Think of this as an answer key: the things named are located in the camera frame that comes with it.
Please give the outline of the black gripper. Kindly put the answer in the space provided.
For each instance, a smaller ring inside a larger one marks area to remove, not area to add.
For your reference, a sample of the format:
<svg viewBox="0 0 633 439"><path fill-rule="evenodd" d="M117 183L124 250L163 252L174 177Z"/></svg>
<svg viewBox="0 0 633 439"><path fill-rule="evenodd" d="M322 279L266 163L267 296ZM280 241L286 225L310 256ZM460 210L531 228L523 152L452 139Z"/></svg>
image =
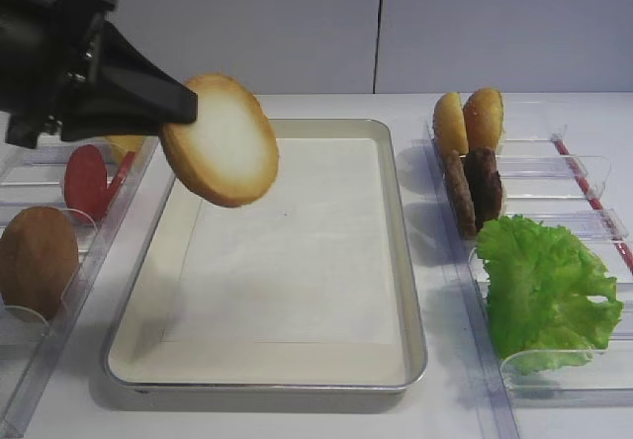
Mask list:
<svg viewBox="0 0 633 439"><path fill-rule="evenodd" d="M5 141L157 134L192 124L197 94L144 57L106 15L118 0L1 0L1 111ZM98 67L98 86L95 81Z"/></svg>

